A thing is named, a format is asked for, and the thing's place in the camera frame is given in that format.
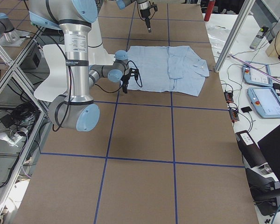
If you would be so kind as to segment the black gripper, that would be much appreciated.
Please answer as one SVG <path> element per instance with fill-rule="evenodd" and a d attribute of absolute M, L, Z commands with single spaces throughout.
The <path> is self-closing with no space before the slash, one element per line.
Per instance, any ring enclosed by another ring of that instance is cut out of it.
<path fill-rule="evenodd" d="M 151 27 L 150 27 L 150 19 L 149 19 L 149 16 L 151 15 L 150 9 L 148 9 L 148 8 L 147 9 L 141 9 L 140 10 L 140 15 L 143 19 L 145 19 L 146 25 L 149 26 L 149 27 L 147 27 L 147 31 L 151 32 L 152 30 L 151 30 Z"/>
<path fill-rule="evenodd" d="M 128 88 L 128 84 L 129 84 L 129 79 L 130 79 L 130 76 L 123 76 L 121 78 L 121 82 L 122 82 L 121 88 L 122 88 L 123 93 L 128 93 L 127 88 Z"/>

